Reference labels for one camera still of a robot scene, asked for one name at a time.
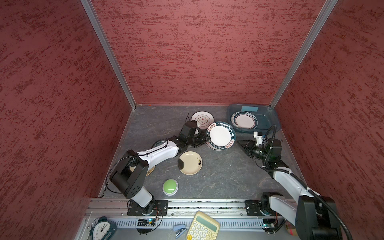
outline calculator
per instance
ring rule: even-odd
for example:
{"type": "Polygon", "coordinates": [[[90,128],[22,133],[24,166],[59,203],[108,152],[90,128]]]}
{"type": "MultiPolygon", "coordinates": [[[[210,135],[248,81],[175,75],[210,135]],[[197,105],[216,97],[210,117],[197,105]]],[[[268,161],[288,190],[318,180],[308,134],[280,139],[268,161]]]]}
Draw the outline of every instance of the calculator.
{"type": "Polygon", "coordinates": [[[207,214],[197,211],[187,233],[187,240],[215,240],[220,223],[207,214]]]}

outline metal corner post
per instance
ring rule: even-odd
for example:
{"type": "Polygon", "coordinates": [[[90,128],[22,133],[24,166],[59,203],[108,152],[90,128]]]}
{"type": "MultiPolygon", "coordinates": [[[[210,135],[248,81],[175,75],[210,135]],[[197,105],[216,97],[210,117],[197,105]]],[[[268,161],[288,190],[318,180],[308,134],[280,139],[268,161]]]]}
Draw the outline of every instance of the metal corner post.
{"type": "Polygon", "coordinates": [[[101,23],[99,21],[99,18],[97,17],[96,11],[92,5],[91,0],[80,0],[85,12],[88,15],[89,20],[91,21],[91,24],[93,26],[93,29],[96,32],[97,37],[100,40],[100,43],[109,59],[109,62],[112,65],[113,70],[115,71],[115,74],[120,82],[120,85],[127,96],[127,99],[132,107],[132,109],[136,109],[136,102],[133,99],[133,95],[129,89],[129,86],[127,84],[127,81],[125,80],[124,74],[121,71],[121,68],[119,66],[119,63],[115,57],[115,54],[113,53],[113,50],[108,42],[107,36],[104,33],[103,27],[101,26],[101,23]]]}
{"type": "Polygon", "coordinates": [[[307,54],[307,52],[311,48],[314,40],[316,39],[317,35],[319,34],[321,28],[324,26],[325,21],[328,19],[329,15],[331,14],[337,1],[338,0],[326,0],[325,1],[323,7],[321,8],[321,10],[319,12],[319,15],[317,16],[315,22],[313,23],[313,25],[312,25],[307,37],[305,38],[298,54],[296,55],[296,58],[293,60],[293,63],[288,70],[288,73],[286,74],[283,82],[281,83],[279,89],[277,90],[275,96],[273,97],[271,103],[269,104],[272,108],[276,107],[279,99],[283,95],[285,89],[287,88],[288,84],[290,83],[296,70],[299,68],[305,55],[307,54]]]}

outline robotic arm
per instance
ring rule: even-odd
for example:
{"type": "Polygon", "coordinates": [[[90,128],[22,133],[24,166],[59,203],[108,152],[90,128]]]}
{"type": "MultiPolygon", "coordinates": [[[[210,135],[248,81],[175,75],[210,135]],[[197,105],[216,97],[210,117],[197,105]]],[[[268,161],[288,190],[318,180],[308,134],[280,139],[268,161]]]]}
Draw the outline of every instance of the robotic arm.
{"type": "Polygon", "coordinates": [[[335,202],[330,197],[323,197],[312,191],[281,161],[280,140],[272,138],[264,142],[245,140],[238,143],[247,156],[263,160],[262,168],[279,182],[294,200],[287,200],[279,193],[264,192],[259,202],[262,212],[281,214],[296,227],[302,240],[342,240],[340,222],[330,212],[334,211],[336,214],[335,202]]]}
{"type": "MultiPolygon", "coordinates": [[[[302,240],[342,240],[340,225],[347,238],[352,239],[349,230],[337,216],[335,202],[312,191],[281,161],[281,142],[274,139],[274,135],[275,132],[267,141],[266,138],[259,138],[257,142],[238,141],[247,156],[263,160],[262,168],[294,200],[287,200],[279,193],[265,192],[259,202],[261,211],[281,214],[296,227],[302,240]]],[[[162,140],[159,146],[154,144],[153,148],[142,152],[127,151],[116,163],[109,179],[126,198],[134,200],[140,206],[142,214],[148,215],[155,204],[154,196],[143,186],[148,169],[185,152],[188,146],[198,147],[208,140],[196,121],[186,122],[179,136],[162,140]]]]}
{"type": "Polygon", "coordinates": [[[179,136],[162,140],[159,146],[142,152],[127,151],[117,162],[109,179],[126,198],[134,200],[141,207],[143,214],[150,214],[155,198],[143,186],[148,169],[185,152],[188,146],[199,147],[208,140],[195,120],[186,122],[179,136]]]}

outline gray marble surface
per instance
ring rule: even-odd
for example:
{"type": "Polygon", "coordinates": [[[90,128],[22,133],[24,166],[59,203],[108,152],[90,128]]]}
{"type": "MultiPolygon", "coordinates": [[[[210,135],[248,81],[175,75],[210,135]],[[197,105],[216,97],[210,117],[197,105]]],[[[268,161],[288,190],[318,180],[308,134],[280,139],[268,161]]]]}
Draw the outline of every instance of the gray marble surface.
{"type": "MultiPolygon", "coordinates": [[[[216,106],[138,106],[131,116],[126,136],[121,141],[117,154],[120,159],[127,150],[144,151],[150,149],[159,139],[178,135],[187,114],[210,112],[215,121],[226,121],[226,107],[216,106]]],[[[237,140],[253,139],[252,134],[236,133],[237,140]]],[[[282,140],[282,160],[291,167],[293,173],[302,177],[297,163],[287,145],[282,131],[276,133],[282,140]]],[[[286,190],[265,171],[258,168],[253,159],[247,157],[236,143],[227,150],[215,151],[205,144],[198,148],[189,148],[200,154],[202,169],[195,175],[184,175],[177,166],[178,157],[163,161],[155,166],[146,177],[144,186],[155,198],[246,198],[259,199],[263,192],[280,192],[289,197],[286,190]],[[162,192],[167,179],[175,179],[179,190],[171,197],[162,192]]],[[[117,191],[112,183],[111,190],[117,191]]],[[[104,198],[123,197],[106,190],[104,198]]]]}

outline wire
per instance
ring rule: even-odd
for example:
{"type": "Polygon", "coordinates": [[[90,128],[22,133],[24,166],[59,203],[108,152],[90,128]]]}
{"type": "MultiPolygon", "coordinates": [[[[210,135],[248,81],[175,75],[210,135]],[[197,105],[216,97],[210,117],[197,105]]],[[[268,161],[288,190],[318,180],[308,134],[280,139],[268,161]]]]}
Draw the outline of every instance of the wire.
{"type": "Polygon", "coordinates": [[[273,223],[273,225],[276,225],[276,223],[277,223],[277,212],[276,212],[275,222],[273,223]]]}
{"type": "Polygon", "coordinates": [[[321,202],[327,209],[328,211],[336,218],[336,220],[340,223],[342,229],[345,232],[345,235],[347,236],[348,240],[352,240],[352,235],[351,232],[349,231],[348,227],[345,225],[345,223],[342,221],[342,219],[339,217],[339,215],[331,208],[331,206],[328,205],[324,199],[322,199],[319,195],[317,195],[314,191],[312,191],[298,176],[294,175],[293,173],[284,170],[284,169],[266,169],[265,166],[264,171],[266,172],[284,172],[288,175],[291,175],[294,179],[296,179],[303,187],[307,189],[307,191],[313,195],[314,198],[316,198],[319,202],[321,202]]]}
{"type": "Polygon", "coordinates": [[[189,118],[189,113],[187,114],[187,117],[185,118],[185,121],[184,121],[184,122],[187,121],[187,118],[188,118],[189,121],[191,121],[191,119],[189,118]]]}
{"type": "Polygon", "coordinates": [[[269,147],[269,150],[268,150],[268,153],[267,155],[265,156],[265,159],[263,161],[263,165],[265,165],[269,155],[271,154],[271,151],[273,149],[273,142],[275,141],[275,135],[276,135],[276,125],[272,125],[270,128],[268,128],[266,134],[265,134],[265,139],[267,138],[269,132],[271,131],[271,129],[273,128],[273,134],[272,134],[272,140],[271,140],[271,145],[269,147]]]}
{"type": "Polygon", "coordinates": [[[284,220],[280,223],[280,225],[277,227],[276,230],[274,230],[274,232],[277,232],[278,230],[280,230],[280,228],[281,228],[282,226],[284,226],[285,222],[286,222],[286,219],[284,219],[284,220]]]}
{"type": "Polygon", "coordinates": [[[163,213],[161,212],[161,209],[158,209],[158,208],[156,207],[156,211],[157,211],[157,212],[160,212],[160,214],[161,214],[161,220],[160,220],[160,223],[159,223],[154,229],[152,229],[151,231],[149,231],[149,232],[147,232],[147,233],[150,233],[150,232],[153,232],[154,230],[156,230],[156,228],[158,228],[158,227],[160,226],[161,222],[163,221],[163,213]]]}
{"type": "MultiPolygon", "coordinates": [[[[109,187],[108,187],[108,183],[107,183],[107,181],[108,181],[108,176],[111,174],[111,171],[114,169],[114,167],[115,167],[121,160],[127,159],[127,158],[129,158],[129,157],[140,157],[140,156],[149,155],[149,154],[151,154],[151,153],[153,153],[153,152],[155,152],[155,151],[157,151],[157,150],[163,149],[163,148],[165,148],[165,147],[167,147],[167,146],[168,146],[168,139],[167,139],[167,143],[166,143],[162,148],[159,148],[159,149],[153,150],[152,152],[145,153],[145,154],[141,154],[141,155],[134,155],[134,156],[123,157],[122,159],[118,160],[118,161],[111,167],[110,171],[108,172],[107,176],[105,177],[105,187],[106,187],[109,191],[111,191],[111,192],[113,192],[113,193],[121,194],[121,192],[115,192],[115,191],[112,191],[112,190],[109,189],[109,187]]],[[[132,159],[131,161],[129,161],[129,162],[126,164],[126,166],[129,165],[129,164],[131,164],[131,163],[134,162],[134,161],[136,161],[136,159],[132,159]]]]}
{"type": "Polygon", "coordinates": [[[157,215],[159,214],[159,211],[157,210],[157,207],[156,207],[156,217],[155,217],[155,221],[157,221],[157,215]]]}

